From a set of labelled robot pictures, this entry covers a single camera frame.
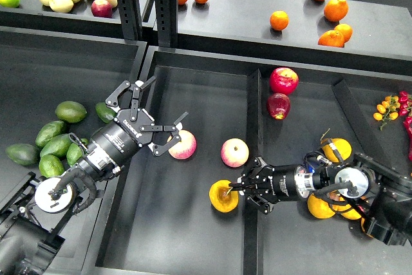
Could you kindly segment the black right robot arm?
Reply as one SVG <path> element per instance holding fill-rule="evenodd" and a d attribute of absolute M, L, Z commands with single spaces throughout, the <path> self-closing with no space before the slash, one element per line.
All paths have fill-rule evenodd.
<path fill-rule="evenodd" d="M 272 166 L 260 156 L 253 159 L 230 191 L 243 195 L 263 214 L 278 202 L 303 201 L 314 195 L 345 206 L 364 219 L 366 234 L 386 245 L 411 241 L 411 177 L 363 153 L 351 162 L 333 163 L 319 152 L 303 164 Z"/>

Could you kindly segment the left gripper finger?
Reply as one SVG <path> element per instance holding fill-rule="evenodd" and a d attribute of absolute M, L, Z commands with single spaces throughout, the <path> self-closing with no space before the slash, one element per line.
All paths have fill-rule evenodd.
<path fill-rule="evenodd" d="M 159 132 L 166 132 L 170 134 L 171 139 L 166 142 L 164 145 L 155 144 L 151 142 L 148 144 L 149 149 L 152 151 L 154 156 L 161 156 L 168 150 L 170 150 L 173 146 L 175 146 L 178 142 L 181 141 L 181 136 L 179 134 L 180 130 L 182 130 L 182 120 L 188 115 L 188 112 L 184 112 L 180 117 L 178 117 L 172 125 L 143 125 L 140 126 L 140 131 L 142 133 L 159 133 Z"/>
<path fill-rule="evenodd" d="M 152 83 L 156 80 L 156 77 L 151 77 L 147 81 L 143 82 L 137 80 L 134 83 L 129 81 L 123 81 L 106 99 L 105 104 L 108 108 L 112 109 L 115 112 L 120 111 L 120 105 L 118 99 L 123 96 L 126 92 L 131 92 L 131 102 L 130 102 L 130 120 L 137 120 L 137 115 L 139 112 L 139 102 L 140 95 L 148 89 Z"/>

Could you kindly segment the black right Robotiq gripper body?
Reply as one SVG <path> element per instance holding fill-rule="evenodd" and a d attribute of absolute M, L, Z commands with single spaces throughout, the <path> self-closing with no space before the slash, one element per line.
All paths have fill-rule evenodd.
<path fill-rule="evenodd" d="M 277 196 L 278 202 L 303 201 L 309 197 L 305 187 L 306 169 L 301 165 L 272 166 L 274 174 L 264 188 L 269 188 Z"/>

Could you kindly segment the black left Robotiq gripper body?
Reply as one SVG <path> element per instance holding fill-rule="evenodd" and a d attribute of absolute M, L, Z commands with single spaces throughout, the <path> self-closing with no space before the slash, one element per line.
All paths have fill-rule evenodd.
<path fill-rule="evenodd" d="M 152 141 L 153 134 L 140 128 L 154 123 L 154 118 L 144 109 L 138 109 L 135 120 L 130 119 L 128 109 L 120 110 L 116 120 L 91 137 L 88 164 L 93 172 L 97 175 L 118 173 L 142 146 Z"/>

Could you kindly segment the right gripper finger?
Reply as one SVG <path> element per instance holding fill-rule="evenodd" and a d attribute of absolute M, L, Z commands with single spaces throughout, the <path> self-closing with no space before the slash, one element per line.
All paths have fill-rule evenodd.
<path fill-rule="evenodd" d="M 257 185 L 242 186 L 241 183 L 230 183 L 231 191 L 238 191 L 246 201 L 263 214 L 271 213 L 277 203 L 277 196 L 269 188 L 259 188 Z"/>
<path fill-rule="evenodd" d="M 264 188 L 268 185 L 273 174 L 274 168 L 267 164 L 261 156 L 257 156 L 247 165 L 238 178 L 236 187 Z"/>

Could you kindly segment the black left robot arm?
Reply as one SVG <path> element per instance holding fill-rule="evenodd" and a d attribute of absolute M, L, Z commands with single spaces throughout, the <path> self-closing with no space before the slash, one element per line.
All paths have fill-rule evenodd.
<path fill-rule="evenodd" d="M 104 195 L 97 184 L 117 177 L 142 148 L 160 156 L 181 141 L 183 113 L 171 125 L 158 125 L 140 105 L 147 81 L 124 81 L 106 99 L 114 119 L 82 143 L 83 155 L 61 176 L 28 173 L 1 201 L 1 274 L 43 274 L 64 243 L 61 231 Z"/>

